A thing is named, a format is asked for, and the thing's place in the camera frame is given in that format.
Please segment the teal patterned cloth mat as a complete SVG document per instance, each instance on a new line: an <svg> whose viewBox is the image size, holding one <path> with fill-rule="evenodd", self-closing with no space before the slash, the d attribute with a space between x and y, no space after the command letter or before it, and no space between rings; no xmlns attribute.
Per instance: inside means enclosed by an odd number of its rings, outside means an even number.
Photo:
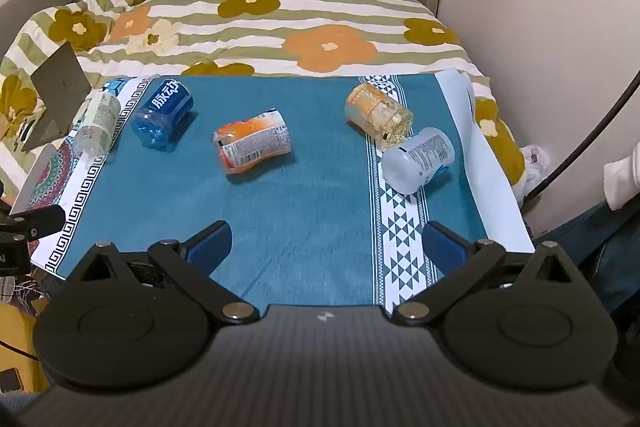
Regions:
<svg viewBox="0 0 640 427"><path fill-rule="evenodd" d="M188 77L194 106L167 150L144 146L132 130L134 111L158 87L155 78L134 78L119 87L111 152L70 162L58 195L64 228L41 239L32 261L67 277L95 243L143 251L224 220L232 247L213 277L254 306L392 309L442 275L421 244L427 222L468 241L532 251L510 183L474 120L469 77L449 69L371 83L411 110L414 129L442 130L454 146L454 163L418 193L386 183L380 152L346 120L354 77ZM225 173L214 132L269 109L283 116L291 152Z"/></svg>

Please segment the white crumpled plastic bag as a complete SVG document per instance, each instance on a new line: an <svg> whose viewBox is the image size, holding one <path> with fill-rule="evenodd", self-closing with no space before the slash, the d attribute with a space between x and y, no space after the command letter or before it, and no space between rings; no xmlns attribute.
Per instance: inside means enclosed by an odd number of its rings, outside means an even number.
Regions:
<svg viewBox="0 0 640 427"><path fill-rule="evenodd" d="M521 206L524 198L547 176L550 166L548 154L535 144L528 144L520 148L524 158L524 172L521 179L514 185L513 192Z"/></svg>

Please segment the white sock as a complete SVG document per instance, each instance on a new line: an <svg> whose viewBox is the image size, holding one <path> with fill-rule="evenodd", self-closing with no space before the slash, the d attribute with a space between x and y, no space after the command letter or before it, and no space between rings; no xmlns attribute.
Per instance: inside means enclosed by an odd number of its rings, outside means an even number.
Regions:
<svg viewBox="0 0 640 427"><path fill-rule="evenodd" d="M639 193L639 156L632 154L603 167L603 192L611 210L620 210Z"/></svg>

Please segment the floral striped bed quilt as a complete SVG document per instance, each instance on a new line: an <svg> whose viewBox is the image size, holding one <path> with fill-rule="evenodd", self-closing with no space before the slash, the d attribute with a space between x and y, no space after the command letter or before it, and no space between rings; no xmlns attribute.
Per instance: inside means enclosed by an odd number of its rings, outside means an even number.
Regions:
<svg viewBox="0 0 640 427"><path fill-rule="evenodd" d="M81 0L3 28L1 179L15 196L37 153L25 150L44 105L32 74L69 44L92 87L144 75L408 75L466 72L475 118L513 192L525 158L456 33L416 0Z"/></svg>

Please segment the blue plastic bottle cup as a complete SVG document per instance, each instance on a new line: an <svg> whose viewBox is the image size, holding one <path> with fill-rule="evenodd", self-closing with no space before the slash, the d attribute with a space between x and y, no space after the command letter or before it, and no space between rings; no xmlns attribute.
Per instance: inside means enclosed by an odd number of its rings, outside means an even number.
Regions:
<svg viewBox="0 0 640 427"><path fill-rule="evenodd" d="M132 116L131 127L145 147L161 150L193 108L190 91L177 79L163 80Z"/></svg>

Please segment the yellow clear plastic cup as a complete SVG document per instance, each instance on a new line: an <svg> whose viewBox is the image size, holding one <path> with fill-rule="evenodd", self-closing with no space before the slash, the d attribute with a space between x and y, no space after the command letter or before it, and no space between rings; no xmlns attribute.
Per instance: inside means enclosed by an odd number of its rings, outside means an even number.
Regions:
<svg viewBox="0 0 640 427"><path fill-rule="evenodd" d="M375 142L379 150L399 145L408 138L413 113L371 83L363 82L345 101L346 119Z"/></svg>

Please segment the clear green-labelled plastic cup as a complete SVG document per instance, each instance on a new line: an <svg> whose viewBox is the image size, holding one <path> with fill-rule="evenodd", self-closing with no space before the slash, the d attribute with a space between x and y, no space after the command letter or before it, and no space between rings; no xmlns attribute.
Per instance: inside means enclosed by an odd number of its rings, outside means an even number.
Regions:
<svg viewBox="0 0 640 427"><path fill-rule="evenodd" d="M120 103L114 94L108 91L95 93L76 132L76 150L90 158L107 154L111 150L119 112Z"/></svg>

